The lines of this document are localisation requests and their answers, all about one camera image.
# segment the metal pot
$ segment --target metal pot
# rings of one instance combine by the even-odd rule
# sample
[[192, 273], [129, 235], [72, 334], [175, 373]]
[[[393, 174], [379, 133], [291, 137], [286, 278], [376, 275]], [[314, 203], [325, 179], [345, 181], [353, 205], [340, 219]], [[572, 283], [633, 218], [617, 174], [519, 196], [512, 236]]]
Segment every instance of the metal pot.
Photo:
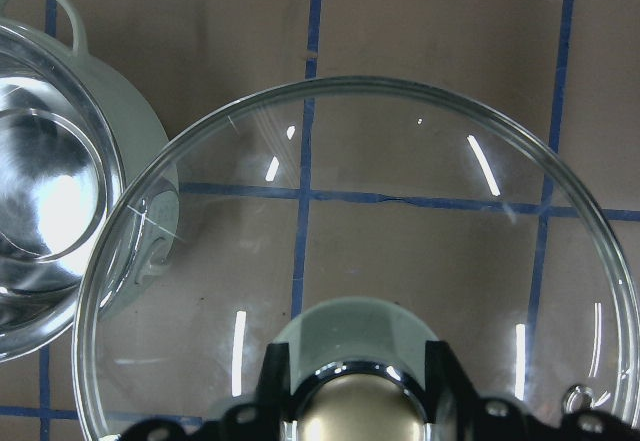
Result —
[[140, 93], [92, 57], [82, 20], [71, 48], [4, 17], [0, 0], [0, 361], [71, 324], [108, 213], [167, 143]]

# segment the pot handle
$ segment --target pot handle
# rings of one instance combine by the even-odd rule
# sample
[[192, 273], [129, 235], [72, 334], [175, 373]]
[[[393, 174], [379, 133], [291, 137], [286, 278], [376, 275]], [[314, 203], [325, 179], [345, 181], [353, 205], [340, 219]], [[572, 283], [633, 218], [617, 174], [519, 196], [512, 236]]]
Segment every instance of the pot handle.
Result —
[[[4, 16], [4, 8], [9, 0], [0, 0], [0, 16]], [[76, 57], [84, 57], [88, 54], [87, 50], [87, 33], [84, 29], [84, 23], [80, 18], [80, 14], [69, 0], [55, 0], [64, 8], [71, 21], [71, 29], [73, 30], [73, 45], [71, 51]]]

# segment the white handle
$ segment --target white handle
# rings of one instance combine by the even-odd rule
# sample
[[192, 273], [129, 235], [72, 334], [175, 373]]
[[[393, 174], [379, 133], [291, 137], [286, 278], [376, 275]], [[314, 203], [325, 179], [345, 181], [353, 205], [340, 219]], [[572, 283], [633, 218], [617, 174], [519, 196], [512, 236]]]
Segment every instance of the white handle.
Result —
[[[9, 0], [0, 0], [0, 16], [4, 16], [4, 8]], [[84, 23], [80, 18], [80, 14], [69, 0], [55, 0], [64, 8], [71, 21], [71, 29], [73, 31], [72, 52], [76, 57], [84, 57], [88, 54], [87, 50], [87, 33], [84, 29]]]

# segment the pot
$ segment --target pot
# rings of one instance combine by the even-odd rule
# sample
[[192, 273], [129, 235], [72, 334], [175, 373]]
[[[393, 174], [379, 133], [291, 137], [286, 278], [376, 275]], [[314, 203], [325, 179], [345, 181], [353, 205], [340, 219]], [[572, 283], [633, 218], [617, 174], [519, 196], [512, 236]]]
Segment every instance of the pot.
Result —
[[167, 143], [142, 95], [89, 54], [78, 11], [55, 0], [68, 47], [7, 19], [0, 0], [0, 361], [71, 324], [96, 237]]

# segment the lid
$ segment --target lid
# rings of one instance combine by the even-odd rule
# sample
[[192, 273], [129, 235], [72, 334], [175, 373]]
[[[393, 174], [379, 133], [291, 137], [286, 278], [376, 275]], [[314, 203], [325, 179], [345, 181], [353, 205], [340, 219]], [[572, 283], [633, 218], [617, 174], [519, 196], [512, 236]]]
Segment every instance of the lid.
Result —
[[0, 23], [0, 361], [33, 351], [73, 318], [77, 288], [123, 175], [82, 82]]
[[[159, 200], [176, 173], [177, 199]], [[132, 251], [140, 236], [160, 248]], [[412, 312], [407, 326], [446, 340], [480, 392], [544, 422], [585, 404], [636, 419], [634, 287], [583, 185], [486, 106], [348, 77], [215, 111], [125, 193], [74, 327], [85, 434], [156, 415], [197, 426], [256, 387], [267, 344], [296, 338], [291, 318], [351, 296]], [[391, 329], [380, 319], [350, 333]]]

